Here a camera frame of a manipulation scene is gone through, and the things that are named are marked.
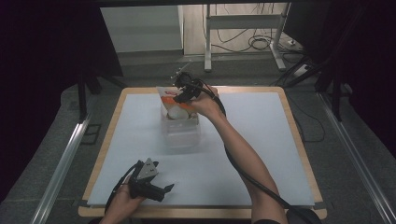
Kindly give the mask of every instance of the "wooden table edge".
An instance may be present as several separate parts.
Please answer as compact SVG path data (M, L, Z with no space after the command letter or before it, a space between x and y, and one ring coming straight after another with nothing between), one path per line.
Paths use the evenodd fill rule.
M294 121L294 118L291 114L291 109L286 97L286 93L284 90L280 87L232 87L232 86L217 86L216 87L219 90L220 94L220 99L221 99L221 94L222 93L233 93L233 92L277 92L280 97L280 101L283 105L283 108L285 110L286 118L288 120L288 124L290 126L291 133L293 135L294 142L297 146L300 158L303 163L304 171L305 174L307 175L308 178L308 184L312 190L312 193L314 195L314 202L315 203L322 203L323 199L321 197L320 191L318 189L318 183L315 179L314 173L312 171L312 167L310 165L309 159L306 155L306 151L304 149L303 141L299 135L296 123ZM125 102L126 96L128 94L148 94L148 93L157 93L157 89L155 87L149 87L149 88L125 88L122 90L120 98L117 102L116 108L114 110L113 116L111 118L111 121L108 125L108 129L106 131L105 139L103 141L103 144L101 146L101 149L99 151L98 157L96 159L95 165L93 166L92 173L90 176L90 179L88 181L87 187L85 188L84 194L82 196L83 201L88 201L90 198L90 195L92 193L93 185L96 182L97 177L100 174L100 171L102 169L103 161L105 160L111 138L113 136L114 130L117 126L117 122L120 117L120 113L122 110L123 103ZM155 209L150 209L149 207L142 207L141 209L137 210L134 213L134 217L176 217L175 216L175 211L169 211L170 209L165 208L155 208ZM210 215L213 218L233 218L234 215L231 217L225 217L222 216L221 214L228 214L225 213L225 210L232 210L236 212L236 214L239 214L237 211L240 210L240 208L236 209L212 209L209 208ZM235 218L244 218L246 216L246 212L248 210L248 214L250 215L250 209L243 209L244 212L242 212L242 217L235 217ZM177 211L182 211L182 213L178 214L177 217L183 218L199 218L196 216L197 209L196 208L178 208ZM316 209L313 211L319 216L320 219L324 219L327 216L327 210L324 209ZM82 217L102 217L105 213L104 208L90 208L87 206L80 206L78 208L78 214Z

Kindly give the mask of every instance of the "wire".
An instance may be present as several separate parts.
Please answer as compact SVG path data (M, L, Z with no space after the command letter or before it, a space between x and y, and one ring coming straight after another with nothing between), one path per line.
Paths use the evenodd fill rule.
M308 60L309 60L309 57L304 55L304 57L299 62L297 62L297 64L292 66L288 71L284 72L282 74L282 76L280 76L279 79L277 79L276 81L272 82L269 86L274 86L275 85L275 86L283 87L285 85L286 80L288 79L288 77L291 74L294 74L294 72L297 71L297 69L299 69L302 64L308 62Z
M137 163L136 163L135 165L133 165L131 168L129 168L128 171L125 173L125 175L123 175L123 176L120 178L120 180L119 180L119 182L116 184L116 186L114 186L113 190L112 190L111 193L110 193L110 196L109 196L108 199L107 199L107 203L106 203L106 205L105 205L105 213L106 213L108 207L110 206L111 201L113 201L113 198L114 198L114 196L115 196L116 193L117 193L117 190L120 188L121 185L123 185L123 181L125 180L126 176L127 176L129 173L131 173L131 171L136 167L136 165L137 165Z
M325 136L326 136L326 130L324 129L322 122L320 122L320 120L317 119L317 118L315 118L314 116L309 115L308 113L306 113L305 111L303 111L303 110L297 105L297 103L290 97L289 94L287 94L286 92L285 92L285 94L286 94L286 96L288 97L288 99L289 99L289 100L290 100L301 112L303 112L303 114L305 114L306 116L308 116L308 117L311 118L311 119L314 119L314 120L320 125L320 128L321 128L321 130L322 130L322 136L321 136L318 140L306 140L305 137L304 137L304 131L303 131L303 128L302 128L301 124L298 122L297 118L294 117L294 120L296 120L296 122L301 126L300 128L301 128L301 130L302 130L302 132L303 132L303 141L304 141L304 142L307 142L307 143L322 142L322 141L324 140Z
M230 160L230 163L232 164L233 168L235 168L235 170L241 174L241 176L243 176L245 179L247 179L251 184L253 184L256 188L264 191L266 194L268 194L271 198L273 198L274 200L276 200L278 203L280 203L281 205L283 205L283 207L285 209L289 209L292 213L294 213L295 215L297 215L297 217L299 217L300 219L302 219L305 223L307 224L313 224L311 222L311 220L309 220L306 216L304 216L301 212L299 212L295 207L291 206L288 202L286 202L285 200L283 200L279 195L275 194L273 191L271 191L270 189L268 189L267 187L265 187L264 185L262 185L260 182L258 182L257 180L255 180L253 177L251 177L250 175L248 175L244 170L242 170L238 164L233 160L233 157L230 155L230 153L228 152L228 149L226 146L224 146L226 154L228 159Z
M201 80L200 78L196 78L196 80L202 82L202 83L207 87L207 89L210 90L210 92L212 93L212 95L216 95L216 94L209 88L209 86L208 86L203 80Z
M282 53L282 59L283 60L285 60L286 62L288 62L288 63L297 63L297 62L299 62L299 61L297 61L297 62L295 62L295 61L291 61L290 59L287 59L285 56L286 55L291 55L291 54L302 54L302 53L294 53L294 52L290 52L290 53Z
M265 7L265 4L262 5L261 14L263 13L264 7ZM226 9L225 4L224 4L224 9L227 11L228 14L230 14L230 12ZM257 4L257 5L251 10L250 13L253 13L253 11L254 11L255 9L260 10L260 4ZM202 5L201 10L202 10L202 28L203 28L203 32L204 32L204 37L205 37L205 39L206 39L206 33L205 33L205 20L204 20L204 5ZM216 15L217 15L217 12L218 12L218 6L217 6L217 5L216 5L216 7L215 7L215 12L216 12ZM232 37L232 38L230 38L230 39L228 39L228 40L222 40L222 39L221 39L220 34L219 34L219 29L217 30L217 33L218 33L219 41L220 41L221 43L225 44L225 43L228 43L228 42L230 42L230 41L232 41L232 40L235 40L238 36L242 35L243 33L245 33L245 32L248 31L248 30L251 30L251 29L245 29L245 30L243 30L242 32L240 32L239 34L235 35L234 37ZM245 48L245 49L238 49L238 50L235 50L235 49L227 49L227 48L225 48L225 47L223 47L223 46L216 45L216 44L211 44L211 46L212 46L212 47L216 47L216 48L220 48L220 49L224 49L224 50L227 50L227 51L230 51L230 52L244 52L244 51L247 51L247 50L249 50L249 49L255 49L255 50L258 50L258 51L267 49L267 48L269 47L269 44L270 44L269 42L270 42L271 40L268 40L268 39L267 39L268 36L265 36L265 35L256 35L256 32L257 32L257 29L254 30L253 36L250 37L249 40L247 41L248 47ZM255 44L258 43L258 42L265 42L266 45L265 45L264 47L256 47Z
M303 143L305 143L305 135L304 135L303 126L301 125L300 121L297 120L297 118L294 116L294 114L293 113L291 113L291 114L293 115L293 118L296 121L298 132L299 132L299 134L301 136L301 139L303 140Z
M191 84L191 83L183 82L183 84L186 84L186 85L188 85L188 86L197 88L197 89L199 89L199 90L205 92L206 94L208 94L208 95L210 96L210 98L212 98L212 99L219 105L221 112L223 112L223 114L226 115L226 114L225 114L224 105L222 104L220 98L219 98L218 96L216 96L216 94L215 94L212 90L210 90L210 88L209 88L209 90L207 90L207 89L205 89L205 88L202 88L202 87L200 87L200 86L198 86L198 85L194 85L194 84Z
M272 10L271 10L271 14L274 14L274 4L275 3L273 3L272 5L273 5L273 7L272 7Z

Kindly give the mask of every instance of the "white board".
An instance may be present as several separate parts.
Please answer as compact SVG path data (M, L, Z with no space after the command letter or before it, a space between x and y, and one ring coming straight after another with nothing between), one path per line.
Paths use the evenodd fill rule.
M292 205L313 205L280 98L276 92L223 93L227 118L256 149L275 180L280 196ZM160 121L158 94L128 94L102 170L88 205L104 205L120 177L138 160L158 161L151 182L163 188L175 183L164 205L251 205L240 176L228 161L210 121L201 116L201 140L195 147L167 148Z

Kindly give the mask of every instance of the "clear plastic box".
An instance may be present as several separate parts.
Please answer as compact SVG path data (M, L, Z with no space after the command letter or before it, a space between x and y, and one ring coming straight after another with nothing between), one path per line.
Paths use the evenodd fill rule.
M169 147L193 147L200 141L198 116L190 119L169 119L165 107L161 105L161 125Z

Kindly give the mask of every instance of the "gray floor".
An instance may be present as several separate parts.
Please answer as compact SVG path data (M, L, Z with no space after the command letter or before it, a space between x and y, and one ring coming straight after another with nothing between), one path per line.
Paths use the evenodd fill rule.
M211 85L268 86L281 76L271 55L265 53L215 56L211 74L204 72L200 56L122 54L120 61L124 77L119 80L131 87L168 86L172 84L169 77L187 62L191 62L187 71ZM293 115L300 123L304 146L328 209L323 223L384 223L314 91L315 80L311 77L285 91ZM100 78L100 82L103 91L98 95L91 119L91 125L101 126L97 141L93 142L90 136L84 137L84 144L78 147L47 223L88 223L91 220L78 215L78 206L84 203L81 197L121 92L106 80ZM360 120L347 97L341 101L341 115L350 137L394 206L396 160ZM28 223L32 219L77 122L78 95L74 86L64 91L56 120L21 178L1 203L0 223Z

